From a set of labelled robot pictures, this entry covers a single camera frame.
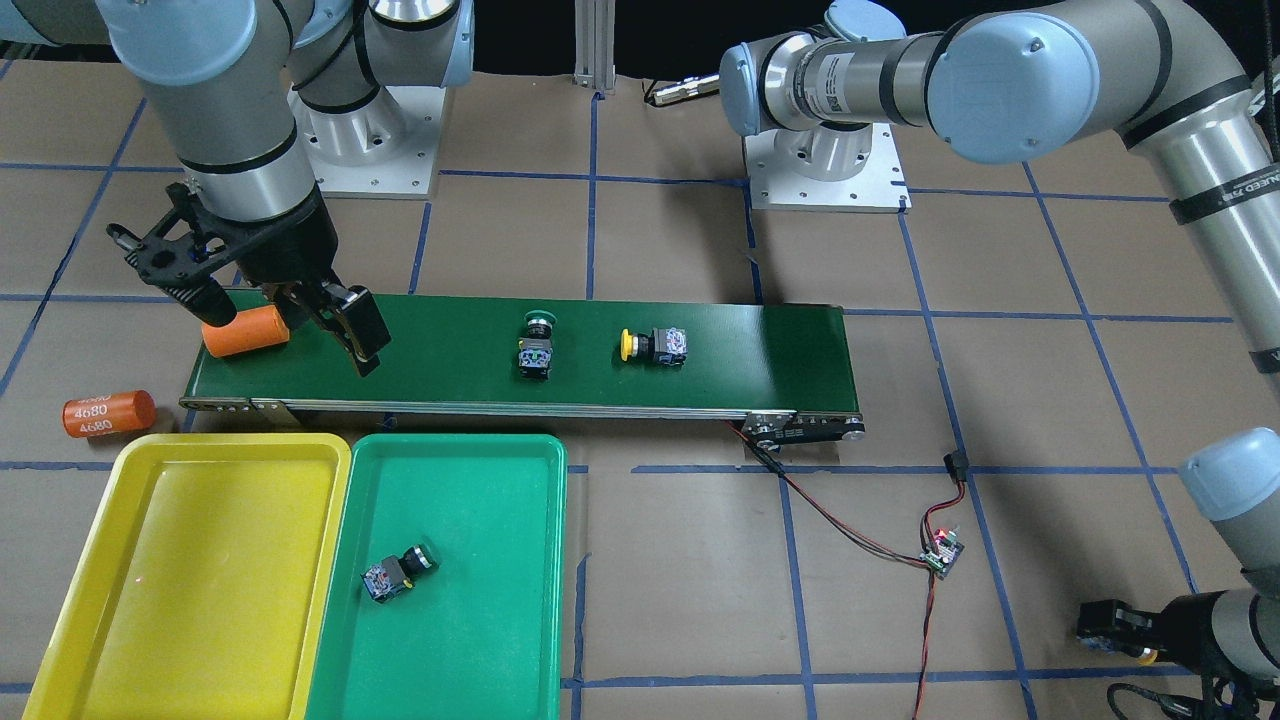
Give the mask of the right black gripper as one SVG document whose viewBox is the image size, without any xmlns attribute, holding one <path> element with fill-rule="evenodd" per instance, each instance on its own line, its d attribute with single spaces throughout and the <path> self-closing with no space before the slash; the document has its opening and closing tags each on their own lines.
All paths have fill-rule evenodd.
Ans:
<svg viewBox="0 0 1280 720">
<path fill-rule="evenodd" d="M 390 332 L 374 293 L 346 287 L 332 264 L 338 238 L 319 188 L 283 215 L 256 222 L 219 217 L 183 183 L 166 187 L 170 209 L 145 236 L 111 223 L 110 240 L 138 278 L 202 323 L 229 323 L 237 309 L 215 274 L 234 264 L 291 331 L 314 324 L 346 348 L 360 377 L 380 366 Z"/>
</svg>

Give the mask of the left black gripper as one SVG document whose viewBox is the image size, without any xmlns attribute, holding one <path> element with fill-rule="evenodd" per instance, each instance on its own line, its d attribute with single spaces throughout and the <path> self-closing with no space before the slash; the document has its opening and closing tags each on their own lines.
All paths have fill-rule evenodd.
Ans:
<svg viewBox="0 0 1280 720">
<path fill-rule="evenodd" d="M 1202 679 L 1204 697 L 1233 687 L 1234 701 L 1276 701 L 1279 602 L 1254 591 L 1187 594 L 1158 615 L 1120 600 L 1079 606 L 1076 638 L 1106 635 L 1153 648 Z"/>
</svg>

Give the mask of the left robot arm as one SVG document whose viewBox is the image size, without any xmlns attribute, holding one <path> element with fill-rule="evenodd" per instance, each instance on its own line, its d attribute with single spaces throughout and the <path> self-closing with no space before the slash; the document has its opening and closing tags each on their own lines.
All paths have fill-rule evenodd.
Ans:
<svg viewBox="0 0 1280 720">
<path fill-rule="evenodd" d="M 585 657 L 564 717 L 1107 717 L 1121 682 L 1192 694 L 1073 638 L 1076 606 L 1239 584 L 1172 465 L 1277 406 L 1151 169 L 1103 135 L 1025 167 L 900 135 L 902 217 L 753 213 L 666 188 L 691 281 L 850 302 L 868 436 L 783 451 L 803 495 L 701 421 L 589 464 L 575 519 Z"/>
</svg>

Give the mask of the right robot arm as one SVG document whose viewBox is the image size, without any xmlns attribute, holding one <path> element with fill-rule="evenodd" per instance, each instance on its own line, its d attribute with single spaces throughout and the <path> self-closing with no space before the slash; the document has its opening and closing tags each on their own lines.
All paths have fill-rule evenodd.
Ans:
<svg viewBox="0 0 1280 720">
<path fill-rule="evenodd" d="M 289 327 L 312 322 L 360 375 L 390 332 L 372 292 L 333 269 L 337 231 L 314 160 L 362 164 L 404 145 L 394 87 L 474 68 L 471 1 L 5 1 L 3 38 L 108 45 L 140 82 L 186 172 L 145 236 L 108 234 L 146 284 L 210 327 L 239 268 Z"/>
</svg>

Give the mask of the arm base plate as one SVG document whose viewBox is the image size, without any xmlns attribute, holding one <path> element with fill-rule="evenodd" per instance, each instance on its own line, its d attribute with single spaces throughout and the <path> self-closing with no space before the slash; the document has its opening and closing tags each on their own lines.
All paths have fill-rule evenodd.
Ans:
<svg viewBox="0 0 1280 720">
<path fill-rule="evenodd" d="M 891 126 L 769 129 L 742 140 L 751 206 L 905 213 L 913 206 Z"/>
<path fill-rule="evenodd" d="M 253 170 L 274 201 L 300 199 L 303 170 L 328 199 L 426 200 L 433 192 L 447 92 L 374 85 L 343 102 L 292 90 L 288 149 Z"/>
</svg>

